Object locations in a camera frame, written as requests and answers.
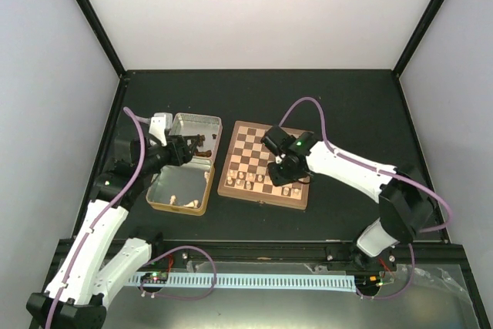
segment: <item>black pole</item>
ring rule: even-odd
[[[441,5],[443,4],[444,0],[430,0],[428,3],[428,6],[426,7],[423,15],[421,16],[421,19],[419,20],[418,26],[416,26],[416,29],[413,32],[413,35],[409,39],[409,42],[407,42],[406,48],[401,54],[401,57],[399,58],[397,65],[394,67],[394,74],[397,77],[400,77],[402,75],[402,72],[406,68],[406,65],[409,63],[411,60],[411,57],[413,56],[414,52],[418,48],[419,43],[423,39],[424,34],[428,30],[428,27],[430,27],[431,22],[433,21],[434,17],[437,15],[438,10],[440,9]]]
[[[99,18],[96,14],[96,11],[92,7],[91,2],[89,0],[76,0],[76,1],[77,3],[79,3],[79,7],[81,8],[82,13],[84,13],[84,16],[87,18],[87,21],[91,26],[91,29],[96,34],[96,38],[98,38],[99,43],[101,44],[103,50],[108,56],[109,61],[113,65],[116,75],[118,75],[118,77],[124,76],[126,70],[123,67],[123,64],[120,62],[120,59],[118,58],[112,43],[109,41],[109,37],[106,34],[105,29],[102,27],[102,24],[99,21]]]

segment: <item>wooden chessboard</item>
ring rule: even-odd
[[[308,184],[273,186],[270,181],[267,164],[275,157],[260,142],[270,127],[260,123],[235,122],[217,192],[221,196],[305,210]],[[284,130],[295,137],[303,133],[295,129]]]

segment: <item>black table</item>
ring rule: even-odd
[[[305,211],[260,205],[217,194],[235,121],[275,124],[302,96],[319,100],[329,140],[352,153],[397,166],[411,163],[428,178],[400,83],[387,70],[207,70],[131,72],[123,105],[139,116],[192,112],[219,116],[223,135],[205,215],[193,217],[151,208],[142,195],[116,238],[136,227],[161,230],[169,240],[353,240],[378,217],[364,194],[326,176],[310,186]],[[296,109],[286,126],[320,133],[316,108]],[[120,114],[117,130],[134,135]],[[440,223],[441,215],[430,220]],[[440,240],[431,233],[422,240]]]

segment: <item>dark chessboard square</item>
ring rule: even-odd
[[[272,185],[269,185],[269,184],[264,184],[263,185],[263,189],[262,189],[262,192],[263,193],[272,193],[272,188],[273,186]]]

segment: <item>black metal frame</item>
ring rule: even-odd
[[[106,123],[106,127],[102,136],[101,143],[99,145],[98,153],[96,156],[96,160],[94,166],[92,168],[91,175],[89,177],[89,181],[86,188],[86,193],[82,200],[82,205],[79,210],[79,215],[77,221],[75,223],[75,229],[73,235],[76,235],[81,224],[84,214],[86,212],[86,204],[89,201],[89,191],[92,187],[94,179],[102,172],[102,168],[104,166],[104,161],[106,155],[109,151],[109,145],[111,143],[113,133],[116,128],[116,120],[118,119],[119,113],[122,108],[123,98],[126,93],[126,88],[129,83],[128,72],[123,67],[118,55],[116,54],[115,49],[112,46],[111,41],[109,40],[108,35],[106,34],[99,18],[92,7],[89,0],[76,0],[84,14],[87,18],[88,23],[90,24],[92,30],[96,34],[97,39],[99,40],[103,50],[108,56],[109,61],[112,63],[113,68],[116,71],[116,74],[119,76],[119,86],[115,95],[115,98],[112,103],[111,111],[109,114],[108,121]],[[411,60],[412,55],[416,51],[419,43],[424,37],[424,34],[428,30],[431,22],[434,17],[438,13],[441,5],[444,0],[430,0],[424,14],[421,16],[421,19],[416,26],[410,40],[408,41],[404,51],[402,52],[401,57],[399,58],[396,66],[393,69],[393,77],[394,81],[397,84],[398,88],[401,91],[401,97],[404,105],[405,99],[404,94],[401,89],[401,84],[399,82],[399,78],[404,71],[405,67]],[[421,158],[421,164],[423,168],[426,168],[423,153],[421,147],[419,146],[418,137],[414,130],[414,125],[411,120],[411,115],[407,111],[408,123],[413,131],[415,142],[418,145],[419,154]],[[425,173],[427,177],[428,183],[431,184],[431,179],[429,178],[428,173]],[[462,274],[464,276],[467,289],[469,291],[469,295],[474,304],[476,317],[480,323],[481,328],[489,329],[491,328],[488,317],[486,316],[485,307],[481,301],[481,297],[478,293],[478,287],[476,285],[474,276],[471,272],[471,268],[468,263],[468,259],[465,255],[464,248],[459,245],[449,244],[448,243],[448,234],[447,231],[444,230],[445,240],[444,243],[422,243],[417,242],[414,243],[414,251],[416,256],[416,261],[419,264],[457,264],[461,267]],[[60,240],[59,245],[57,246],[55,256],[53,257],[51,266],[49,268],[49,273],[47,275],[46,284],[55,276],[56,271],[59,268],[61,261],[66,257],[69,252],[70,247],[72,246],[73,240]],[[108,258],[113,257],[116,253],[118,253],[119,249],[122,247],[124,241],[115,240],[108,252]],[[168,248],[176,247],[178,244],[183,245],[186,241],[165,241],[165,245]],[[198,247],[202,247],[204,250],[207,250],[213,258],[215,257],[217,260],[256,260],[258,257],[267,257],[270,258],[271,261],[282,260],[286,261],[296,261],[296,262],[312,262],[312,263],[321,263],[328,264],[327,262],[327,249],[330,248],[338,248],[342,243],[328,243],[328,242],[320,242],[320,243],[300,243],[300,242],[277,242],[277,243],[250,243],[250,242],[204,242],[197,243],[192,242],[192,245],[196,245]],[[409,263],[410,257],[408,248],[406,246],[397,246],[393,250],[393,254],[396,259],[401,263]],[[32,322],[31,329],[36,329],[37,325]]]

